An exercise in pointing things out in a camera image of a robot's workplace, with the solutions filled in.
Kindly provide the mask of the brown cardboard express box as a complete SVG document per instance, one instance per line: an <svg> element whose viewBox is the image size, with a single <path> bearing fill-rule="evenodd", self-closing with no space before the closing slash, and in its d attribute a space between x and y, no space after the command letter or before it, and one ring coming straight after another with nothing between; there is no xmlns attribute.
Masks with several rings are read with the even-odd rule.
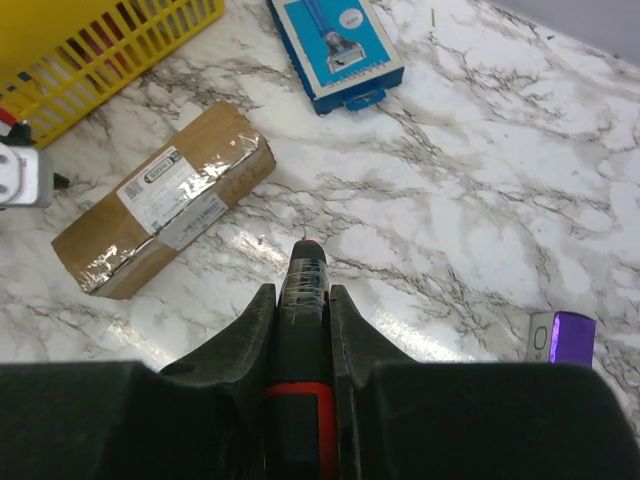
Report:
<svg viewBox="0 0 640 480"><path fill-rule="evenodd" d="M201 113L52 242L81 290L131 298L275 169L235 106Z"/></svg>

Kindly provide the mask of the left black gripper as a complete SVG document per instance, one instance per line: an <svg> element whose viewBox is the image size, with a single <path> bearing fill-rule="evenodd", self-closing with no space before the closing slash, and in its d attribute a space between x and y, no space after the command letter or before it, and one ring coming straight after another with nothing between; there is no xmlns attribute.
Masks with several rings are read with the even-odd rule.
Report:
<svg viewBox="0 0 640 480"><path fill-rule="evenodd" d="M16 122L9 131L9 145L11 147L31 147L35 144L32 139L32 129L27 122ZM53 175L53 189L65 190L70 186L70 180L63 175Z"/></svg>

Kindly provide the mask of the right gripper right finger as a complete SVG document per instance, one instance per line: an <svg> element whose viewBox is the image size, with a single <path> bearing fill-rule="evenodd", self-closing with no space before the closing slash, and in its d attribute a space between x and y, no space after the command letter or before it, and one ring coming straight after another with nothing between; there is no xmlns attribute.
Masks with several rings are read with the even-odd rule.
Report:
<svg viewBox="0 0 640 480"><path fill-rule="evenodd" d="M593 370L420 363L330 293L343 479L635 479L639 448Z"/></svg>

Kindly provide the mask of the red black utility knife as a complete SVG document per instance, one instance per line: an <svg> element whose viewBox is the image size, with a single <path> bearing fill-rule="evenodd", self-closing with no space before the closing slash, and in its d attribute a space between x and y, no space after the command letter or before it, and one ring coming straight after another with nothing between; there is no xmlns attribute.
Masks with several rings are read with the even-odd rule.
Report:
<svg viewBox="0 0 640 480"><path fill-rule="evenodd" d="M268 479L336 479L329 280L323 248L303 238L292 249L276 306L264 394Z"/></svg>

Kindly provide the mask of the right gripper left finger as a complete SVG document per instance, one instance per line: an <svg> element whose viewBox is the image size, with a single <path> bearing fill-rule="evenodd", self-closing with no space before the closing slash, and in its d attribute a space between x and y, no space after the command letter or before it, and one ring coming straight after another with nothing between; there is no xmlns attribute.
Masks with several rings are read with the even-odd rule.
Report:
<svg viewBox="0 0 640 480"><path fill-rule="evenodd" d="M276 294L160 371L138 361L5 364L5 479L261 479Z"/></svg>

